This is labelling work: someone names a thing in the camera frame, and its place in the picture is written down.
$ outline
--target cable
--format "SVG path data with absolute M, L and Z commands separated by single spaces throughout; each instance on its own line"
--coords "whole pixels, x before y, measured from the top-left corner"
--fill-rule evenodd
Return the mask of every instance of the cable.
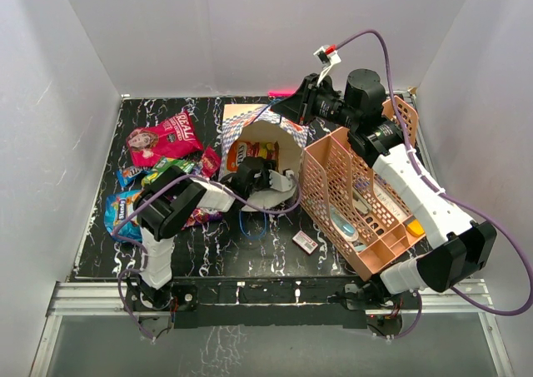
M 370 323 L 366 323 L 367 326 L 371 327 L 372 329 L 374 329 L 375 331 L 377 331 L 382 337 L 385 337 L 385 334 L 383 334 L 383 331 L 381 331 L 380 329 L 378 329 L 377 327 L 375 327 L 374 325 L 371 325 Z
M 296 184 L 296 189 L 298 190 L 298 197 L 296 199 L 296 202 L 294 203 L 293 206 L 290 206 L 288 207 L 287 209 L 284 209 L 284 210 L 281 210 L 281 211 L 269 211 L 268 209 L 263 209 L 263 208 L 260 208 L 258 206 L 255 206 L 253 205 L 252 203 L 244 200 L 243 198 L 241 198 L 240 196 L 238 196 L 237 194 L 235 194 L 233 191 L 229 190 L 227 187 L 225 187 L 224 185 L 220 184 L 220 183 L 217 183 L 215 181 L 210 181 L 208 179 L 204 179 L 203 177 L 200 177 L 200 176 L 196 176 L 196 175 L 184 175 L 184 176 L 179 176 L 177 179 L 174 179 L 173 181 L 171 181 L 170 183 L 168 183 L 166 186 L 164 186 L 160 191 L 156 192 L 153 196 L 151 196 L 150 198 L 148 198 L 142 205 L 140 205 L 135 211 L 133 211 L 132 213 L 130 213 L 119 225 L 117 225 L 113 231 L 111 232 L 111 236 L 114 237 L 114 238 L 118 238 L 122 241 L 126 241 L 126 242 L 129 242 L 130 244 L 133 244 L 134 246 L 138 247 L 141 249 L 141 251 L 146 254 L 148 253 L 147 251 L 147 248 L 142 244 L 140 243 L 139 241 L 137 240 L 133 240 L 132 238 L 129 238 L 129 237 L 125 237 L 125 236 L 120 236 L 118 234 L 118 232 L 127 224 L 129 223 L 134 217 L 136 217 L 139 212 L 142 212 L 144 209 L 146 209 L 148 206 L 150 206 L 150 204 L 152 204 L 157 198 L 159 198 L 160 196 L 162 196 L 165 192 L 167 192 L 168 190 L 170 190 L 172 187 L 174 187 L 176 184 L 178 184 L 179 182 L 181 181 L 184 181 L 185 179 L 188 179 L 188 178 L 192 178 L 192 179 L 195 179 L 195 180 L 198 180 L 198 181 L 203 181 L 205 183 L 208 183 L 208 184 L 211 184 L 213 186 L 217 186 L 219 188 L 221 188 L 223 191 L 225 191 L 228 195 L 232 196 L 233 198 L 235 198 L 236 200 L 242 202 L 243 204 L 247 205 L 247 206 L 250 206 L 252 209 L 255 209 L 256 211 L 261 211 L 265 214 L 265 218 L 267 217 L 267 213 L 269 215 L 284 215 L 286 213 L 289 213 L 290 211 L 294 211 L 299 205 L 300 205 L 300 202 L 301 202 L 301 189 L 300 189 L 300 186 L 298 184 L 298 181 L 295 177 L 292 177 L 295 184 Z M 147 337 L 149 338 L 150 340 L 152 341 L 155 341 L 156 337 L 154 337 L 154 335 L 152 333 L 150 333 L 149 331 L 147 331 L 144 327 L 142 327 L 142 325 L 139 323 L 139 321 L 137 320 L 137 317 L 135 317 L 135 315 L 133 314 L 132 310 L 129 308 L 129 306 L 127 305 L 126 303 L 126 299 L 124 298 L 124 295 L 122 294 L 122 287 L 121 287 L 121 283 L 122 283 L 122 278 L 124 277 L 124 275 L 126 273 L 135 273 L 135 274 L 140 274 L 141 271 L 143 269 L 146 268 L 146 263 L 148 262 L 148 256 L 144 256 L 144 261 L 143 261 L 143 264 L 141 266 L 141 269 L 124 269 L 119 275 L 118 275 L 118 294 L 120 296 L 120 299 L 122 301 L 122 305 L 124 307 L 124 310 L 130 315 L 130 317 L 133 319 L 134 323 L 139 327 L 139 330 Z
M 155 341 L 156 337 L 147 329 L 145 329 L 142 324 L 139 322 L 137 317 L 133 314 L 132 310 L 126 303 L 126 298 L 124 298 L 124 294 L 122 293 L 122 278 L 126 275 L 126 273 L 135 273 L 136 275 L 140 274 L 141 271 L 139 269 L 124 269 L 121 271 L 118 275 L 118 296 L 120 296 L 120 300 L 122 301 L 122 305 L 124 306 L 124 310 L 130 315 L 130 317 L 133 319 L 139 330 L 142 332 L 142 334 L 147 337 L 148 339 Z
M 242 225 L 242 211 L 239 211 L 239 226 L 241 227 L 241 233 L 248 239 L 248 240 L 260 240 L 261 238 L 263 238 L 265 236 L 265 234 L 267 233 L 267 214 L 265 212 L 263 212 L 263 217 L 265 219 L 265 223 L 263 225 L 263 231 L 261 233 L 259 233 L 257 236 L 249 236 L 245 231 L 244 231 L 244 226 Z
M 159 337 L 161 337 L 161 334 L 163 334 L 165 331 L 169 331 L 171 328 L 172 327 L 167 327 L 166 329 L 159 331 L 159 333 L 156 335 L 156 340 L 158 340 Z
M 400 313 L 400 308 L 403 306 L 403 298 L 400 298 L 400 302 L 396 305 L 394 305 L 394 309 L 392 310 L 389 317 L 394 318 L 398 316 L 398 313 Z
M 392 88 L 391 63 L 390 63 L 390 59 L 389 59 L 389 52 L 386 49 L 386 44 L 385 44 L 385 40 L 383 39 L 383 36 L 378 31 L 376 31 L 374 29 L 368 29 L 368 30 L 364 30 L 362 32 L 358 32 L 358 33 L 348 37 L 346 40 L 340 42 L 339 44 L 337 44 L 336 46 L 333 46 L 333 47 L 334 47 L 334 49 L 336 48 L 337 50 L 339 50 L 342 47 L 344 47 L 347 43 L 351 42 L 352 40 L 354 40 L 354 39 L 356 39 L 356 38 L 358 38 L 358 37 L 360 37 L 360 36 L 362 36 L 364 34 L 368 34 L 368 33 L 373 34 L 374 36 L 376 36 L 377 39 L 379 40 L 380 44 L 381 44 L 381 47 L 383 48 L 383 55 L 385 57 L 386 81 L 387 81 L 387 86 L 389 87 L 389 96 L 391 98 L 392 107 L 394 109 L 394 113 L 396 115 L 396 119 L 400 123 L 401 131 L 403 132 L 403 138 L 404 138 L 405 146 L 406 146 L 406 149 L 407 149 L 407 156 L 409 157 L 409 160 L 411 161 L 411 164 L 413 165 L 413 168 L 415 169 L 416 173 L 418 175 L 420 175 L 422 170 L 418 166 L 418 160 L 416 159 L 414 152 L 413 151 L 409 151 L 410 149 L 412 149 L 412 145 L 409 142 L 409 134 L 407 133 L 407 126 L 406 126 L 405 122 L 403 121 L 403 117 L 401 116 L 400 111 L 398 110 L 398 106 L 396 104 L 396 99 L 394 97 L 394 90 Z M 433 183 L 427 178 L 427 176 L 423 176 L 422 175 L 421 179 L 434 192 L 439 193 L 440 188 L 435 187 L 433 185 Z M 440 192 L 439 196 L 441 198 L 444 198 L 445 200 L 447 200 L 449 202 L 452 202 L 452 203 L 460 206 L 461 208 L 465 208 L 468 211 L 471 211 L 471 212 L 477 214 L 478 216 L 481 216 L 483 219 L 485 219 L 486 221 L 491 223 L 498 231 L 500 231 L 501 234 L 503 234 L 506 237 L 506 239 L 511 243 L 512 247 L 516 251 L 516 254 L 520 257 L 520 259 L 522 261 L 522 264 L 526 268 L 527 277 L 528 277 L 529 282 L 530 282 L 530 294 L 529 294 L 529 296 L 527 298 L 527 301 L 525 302 L 525 304 L 523 306 L 521 306 L 520 308 L 515 309 L 515 310 L 497 310 L 497 309 L 492 309 L 492 308 L 490 308 L 488 306 L 485 306 L 483 304 L 475 302 L 473 299 L 469 298 L 467 295 L 463 294 L 462 292 L 460 292 L 455 287 L 451 287 L 451 290 L 453 290 L 456 294 L 458 294 L 462 299 L 466 300 L 471 305 L 474 305 L 475 307 L 477 307 L 477 308 L 479 308 L 481 310 L 484 310 L 485 312 L 492 313 L 493 315 L 516 316 L 516 315 L 521 315 L 522 313 L 524 313 L 528 309 L 530 309 L 531 306 L 533 305 L 533 267 L 531 267 L 531 263 L 527 259 L 526 253 L 521 248 L 520 244 L 518 244 L 518 241 L 515 239 L 515 237 L 509 231 L 507 231 L 507 229 L 504 226 L 502 226 L 500 224 L 500 222 L 498 222 L 495 219 L 493 219 L 492 217 L 488 216 L 485 212 L 479 211 L 475 207 L 470 206 L 470 205 L 468 205 L 468 204 L 466 204 L 466 203 L 464 203 L 464 202 L 462 202 L 460 200 L 457 200 L 456 198 L 454 198 L 452 196 L 449 196 L 445 192 Z
M 420 318 L 422 316 L 422 296 L 420 295 L 420 292 L 418 291 L 413 291 L 413 294 L 418 299 L 418 312 L 416 313 L 415 321 L 413 321 L 413 324 L 410 325 L 407 330 L 402 331 L 398 335 L 394 335 L 395 339 L 405 337 L 406 335 L 411 333 L 415 329 L 416 325 L 418 325 L 418 322 L 420 321 Z
M 272 101 L 270 102 L 270 104 L 265 105 L 265 106 L 263 107 L 263 109 L 261 109 L 261 110 L 259 111 L 259 113 L 257 114 L 257 116 L 254 117 L 253 120 L 252 120 L 252 122 L 250 122 L 249 124 L 251 125 L 253 122 L 255 122 L 255 121 L 257 120 L 257 118 L 260 117 L 264 111 L 266 111 L 268 108 L 270 108 L 272 105 L 274 105 L 276 102 L 279 102 L 279 101 L 280 101 L 280 99 L 279 99 L 279 98 L 276 98 L 276 99 L 272 100 Z

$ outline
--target blue item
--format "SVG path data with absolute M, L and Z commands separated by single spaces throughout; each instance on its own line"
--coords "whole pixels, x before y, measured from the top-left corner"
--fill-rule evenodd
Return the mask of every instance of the blue item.
M 150 167 L 147 166 L 129 166 L 117 171 L 117 179 L 120 187 L 124 188 L 139 175 L 146 174 L 150 171 Z
M 248 240 L 260 240 L 261 238 L 263 238 L 265 236 L 265 234 L 267 233 L 267 214 L 265 212 L 263 212 L 263 217 L 264 217 L 264 220 L 265 220 L 265 225 L 263 227 L 263 231 L 261 233 L 259 233 L 257 236 L 249 236 L 245 231 L 244 231 L 244 226 L 242 225 L 242 211 L 239 211 L 239 226 L 241 227 L 241 232 L 242 234 L 244 234 L 244 236 L 248 239 Z
M 344 219 L 333 205 L 330 205 L 330 216 L 333 223 L 335 223 L 342 233 L 346 234 L 348 237 L 353 237 L 353 235 L 356 234 L 354 226 Z
M 133 212 L 133 203 L 140 193 L 141 190 L 118 192 L 106 199 L 106 213 L 103 217 L 103 224 L 109 234 L 112 233 L 115 226 L 119 225 Z M 118 234 L 139 242 L 142 241 L 141 227 L 137 224 L 137 218 L 128 222 Z
M 261 116 L 261 114 L 262 114 L 264 111 L 266 111 L 268 108 L 270 108 L 272 105 L 274 105 L 276 102 L 279 102 L 279 101 L 281 101 L 281 98 L 274 98 L 274 99 L 270 102 L 270 104 L 265 105 L 265 106 L 263 107 L 263 109 L 261 109 L 261 110 L 259 111 L 259 113 L 257 114 L 257 116 L 253 118 L 253 121 L 252 121 L 250 124 L 252 124 L 253 122 L 255 122 L 255 121 Z M 280 121 L 277 123 L 278 125 L 281 124 L 281 119 L 282 119 L 282 118 L 283 118 L 283 117 L 280 115 Z

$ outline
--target black table surface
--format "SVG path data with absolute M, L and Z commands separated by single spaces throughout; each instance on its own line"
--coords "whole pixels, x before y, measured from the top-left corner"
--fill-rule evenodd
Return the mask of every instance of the black table surface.
M 192 117 L 197 137 L 204 147 L 221 151 L 222 113 L 226 104 L 267 104 L 269 97 L 202 97 L 169 99 L 136 99 L 122 102 L 117 129 L 112 139 L 97 200 L 92 210 L 87 235 L 72 270 L 70 281 L 115 280 L 126 267 L 140 266 L 140 254 L 128 244 L 115 242 L 103 224 L 106 198 L 111 194 L 138 189 L 140 181 L 122 189 L 117 170 L 132 164 L 126 146 L 127 135 L 137 126 L 155 126 L 182 109 Z M 314 121 L 307 144 L 325 136 L 336 127 Z M 199 159 L 201 153 L 190 156 Z M 261 232 L 263 216 L 253 213 L 244 217 L 252 235 Z M 223 220 L 190 227 L 179 233 L 174 242 L 172 274 L 176 276 L 281 277 L 316 275 L 354 275 L 331 242 L 313 223 L 311 217 L 298 208 L 283 216 L 268 216 L 267 232 L 257 241 L 247 239 L 236 221 Z M 292 242 L 299 231 L 305 231 L 319 244 L 311 255 Z M 408 250 L 401 259 L 427 251 L 423 241 Z

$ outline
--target white enclosure wall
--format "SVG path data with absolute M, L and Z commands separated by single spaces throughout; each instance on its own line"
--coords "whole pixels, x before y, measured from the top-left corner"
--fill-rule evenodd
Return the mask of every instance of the white enclosure wall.
M 421 82 L 465 0 L 70 0 L 120 93 L 265 94 L 320 71 L 312 53 L 373 27 L 388 39 L 396 87 Z M 341 53 L 333 77 L 385 76 L 374 37 Z
M 533 259 L 531 71 L 533 0 L 466 0 L 419 89 L 437 175 L 454 196 L 499 219 Z M 515 309 L 529 287 L 505 239 L 483 272 L 495 306 Z M 517 376 L 533 369 L 533 312 L 498 318 Z
M 0 374 L 19 376 L 72 267 L 120 97 L 68 0 L 2 0 L 0 15 Z

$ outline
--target snack bag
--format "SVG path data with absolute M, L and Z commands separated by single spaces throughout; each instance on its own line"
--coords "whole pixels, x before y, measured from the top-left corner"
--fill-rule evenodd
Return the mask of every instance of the snack bag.
M 203 150 L 186 111 L 155 127 L 135 129 L 127 137 L 126 143 L 135 166 L 154 166 L 162 156 L 182 158 L 194 151 Z
M 139 167 L 139 166 L 129 166 L 125 167 L 124 169 L 120 169 L 117 171 L 117 179 L 118 183 L 120 184 L 120 187 L 124 188 L 128 184 L 130 184 L 132 181 L 135 180 L 137 176 L 140 176 L 142 174 L 146 174 L 150 171 L 150 168 L 147 166 Z
M 186 173 L 191 173 L 192 168 L 195 166 L 195 163 L 187 159 L 172 159 L 162 156 L 162 158 L 148 172 L 148 174 L 142 178 L 142 186 L 144 187 L 150 184 L 152 181 L 156 180 L 159 175 L 161 175 L 166 169 L 168 169 L 172 165 L 178 166 Z
M 275 160 L 277 167 L 277 158 L 279 154 L 277 142 L 249 142 L 236 140 L 227 153 L 226 170 L 237 171 L 237 167 L 247 156 L 260 156 L 268 161 Z
M 223 214 L 219 211 L 207 208 L 197 208 L 189 216 L 187 223 L 185 223 L 182 230 L 191 226 L 203 225 L 209 221 L 221 221 L 222 217 Z
M 119 192 L 106 199 L 106 213 L 103 217 L 103 223 L 109 234 L 112 233 L 116 225 L 119 225 L 133 212 L 133 203 L 140 193 L 141 190 Z M 137 224 L 137 218 L 133 218 L 127 223 L 118 234 L 139 242 L 142 241 L 141 227 Z
M 195 175 L 210 178 L 213 176 L 221 164 L 221 159 L 210 146 L 204 151 L 200 162 L 194 166 L 192 173 Z

